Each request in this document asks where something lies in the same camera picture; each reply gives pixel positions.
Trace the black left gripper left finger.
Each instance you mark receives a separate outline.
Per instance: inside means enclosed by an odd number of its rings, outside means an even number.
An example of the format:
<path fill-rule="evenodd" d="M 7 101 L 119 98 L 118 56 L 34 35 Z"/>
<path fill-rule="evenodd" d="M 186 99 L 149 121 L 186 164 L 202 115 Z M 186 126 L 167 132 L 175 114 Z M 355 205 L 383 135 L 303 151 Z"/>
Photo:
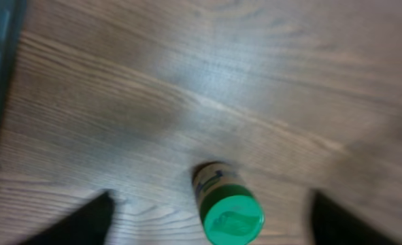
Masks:
<path fill-rule="evenodd" d="M 114 213 L 112 192 L 104 191 L 20 245 L 104 245 Z"/>

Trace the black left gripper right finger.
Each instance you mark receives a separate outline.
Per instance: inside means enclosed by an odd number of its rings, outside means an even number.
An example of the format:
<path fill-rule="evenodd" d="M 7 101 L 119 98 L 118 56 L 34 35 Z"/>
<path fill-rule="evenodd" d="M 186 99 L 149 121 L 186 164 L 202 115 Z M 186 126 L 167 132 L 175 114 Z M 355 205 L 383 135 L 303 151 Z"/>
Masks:
<path fill-rule="evenodd" d="M 322 191 L 313 191 L 309 228 L 316 245 L 399 245 Z"/>

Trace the green lid white jar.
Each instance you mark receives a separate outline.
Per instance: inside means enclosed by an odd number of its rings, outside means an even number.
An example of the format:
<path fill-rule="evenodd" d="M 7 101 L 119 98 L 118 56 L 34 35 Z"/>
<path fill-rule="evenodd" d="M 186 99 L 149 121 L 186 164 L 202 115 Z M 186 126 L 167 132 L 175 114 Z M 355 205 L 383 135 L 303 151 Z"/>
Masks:
<path fill-rule="evenodd" d="M 265 214 L 235 166 L 202 163 L 193 171 L 192 187 L 204 233 L 213 245 L 247 245 L 256 239 Z"/>

